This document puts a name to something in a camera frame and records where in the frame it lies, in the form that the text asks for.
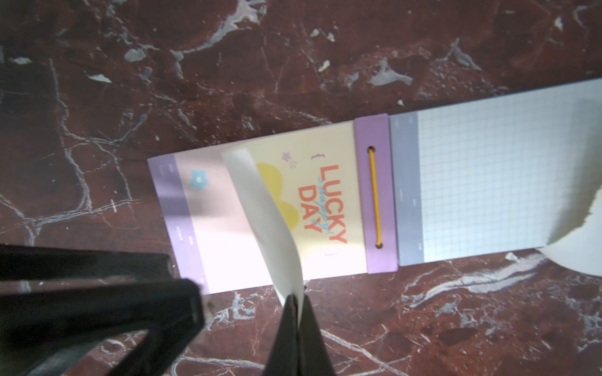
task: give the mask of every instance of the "blue flower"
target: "blue flower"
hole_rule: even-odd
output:
[[[190,184],[197,190],[202,191],[203,188],[209,185],[209,180],[204,171],[192,171],[192,181]]]

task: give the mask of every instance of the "paper page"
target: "paper page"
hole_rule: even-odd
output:
[[[299,307],[303,307],[303,273],[299,252],[284,218],[259,175],[252,155],[242,148],[225,152],[223,159],[281,304],[284,305],[287,296],[294,294]]]
[[[567,236],[540,251],[565,268],[602,277],[602,188],[585,222],[574,225]]]
[[[566,235],[602,182],[600,93],[596,79],[392,116],[394,170],[410,172],[404,180],[395,171],[396,188],[406,182],[403,195],[396,189],[398,224],[421,225],[398,228],[400,260],[536,248]],[[396,147],[411,137],[413,159]],[[406,229],[415,233],[404,243]]]

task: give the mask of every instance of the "torn paper edge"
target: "torn paper edge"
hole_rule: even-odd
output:
[[[602,187],[589,213],[560,240],[539,248],[553,262],[580,273],[602,276]]]

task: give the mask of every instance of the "gray stripe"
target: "gray stripe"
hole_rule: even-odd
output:
[[[418,113],[391,116],[391,152],[399,265],[424,262]]]

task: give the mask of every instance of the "yellow page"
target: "yellow page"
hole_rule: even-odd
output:
[[[366,273],[353,122],[245,147],[291,231],[303,278]]]

